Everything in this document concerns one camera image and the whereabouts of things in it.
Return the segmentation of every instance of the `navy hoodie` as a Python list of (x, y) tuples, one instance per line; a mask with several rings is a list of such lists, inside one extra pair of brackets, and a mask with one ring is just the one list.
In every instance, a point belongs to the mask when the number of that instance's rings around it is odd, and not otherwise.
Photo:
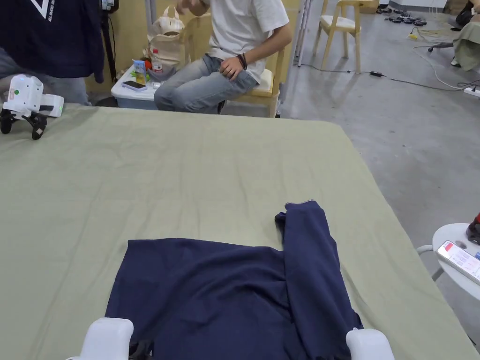
[(362, 324), (325, 213), (315, 201), (286, 209), (283, 251), (130, 240), (106, 316), (130, 319), (155, 360), (348, 359), (346, 335)]
[(103, 82), (98, 0), (0, 0), (0, 47), (28, 69)]

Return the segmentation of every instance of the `man's hand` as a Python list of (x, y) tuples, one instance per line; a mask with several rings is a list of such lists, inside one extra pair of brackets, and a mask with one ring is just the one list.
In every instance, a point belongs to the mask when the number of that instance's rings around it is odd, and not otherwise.
[(233, 81), (238, 74), (243, 70), (240, 59), (237, 57), (223, 60), (220, 64), (220, 73)]
[(190, 9), (192, 6), (197, 5), (199, 0), (177, 0), (177, 6), (175, 6), (175, 9), (177, 9), (179, 14), (185, 14), (185, 9)]

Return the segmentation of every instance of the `white round table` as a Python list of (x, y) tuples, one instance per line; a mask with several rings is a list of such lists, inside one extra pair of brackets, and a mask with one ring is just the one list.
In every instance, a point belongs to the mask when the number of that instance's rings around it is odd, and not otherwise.
[[(468, 241), (466, 230), (469, 224), (449, 224), (439, 228), (433, 235), (432, 245), (420, 246), (417, 249), (419, 254), (422, 254), (427, 251), (437, 251), (437, 249), (442, 246), (445, 241), (451, 241), (455, 244), (459, 242), (466, 245), (464, 249), (469, 254), (475, 256), (476, 253), (480, 252), (480, 246)], [(468, 277), (463, 275), (461, 272), (456, 270), (454, 267), (447, 264), (445, 261), (438, 259), (440, 264), (440, 269), (432, 275), (433, 281), (436, 281), (438, 277), (445, 271), (448, 276), (451, 277), (463, 290), (469, 293), (474, 298), (480, 300), (480, 285), (470, 280)]]

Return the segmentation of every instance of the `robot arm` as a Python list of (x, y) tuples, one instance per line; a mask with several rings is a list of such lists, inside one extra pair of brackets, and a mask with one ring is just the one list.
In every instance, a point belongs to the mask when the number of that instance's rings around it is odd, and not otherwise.
[(25, 119), (33, 127), (32, 138), (37, 140), (42, 136), (47, 117), (60, 117), (64, 103), (63, 97), (43, 94), (43, 90), (42, 82), (34, 76), (12, 77), (7, 101), (0, 113), (2, 133), (9, 133), (14, 122)]
[(386, 336), (375, 329), (349, 331), (347, 346), (352, 360), (395, 360)]
[[(101, 318), (90, 325), (79, 357), (69, 360), (128, 360), (133, 324), (126, 319)], [(374, 329), (347, 334), (352, 360), (395, 360), (383, 333)]]

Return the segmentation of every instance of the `knee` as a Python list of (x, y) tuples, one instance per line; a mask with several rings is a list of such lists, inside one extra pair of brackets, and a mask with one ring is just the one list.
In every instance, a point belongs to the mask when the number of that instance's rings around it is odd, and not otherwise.
[(188, 98), (185, 91), (180, 88), (173, 89), (171, 92), (171, 99), (176, 111), (192, 112), (195, 109), (192, 107), (192, 101)]
[(173, 90), (174, 88), (162, 85), (155, 91), (153, 100), (158, 110), (170, 110)]

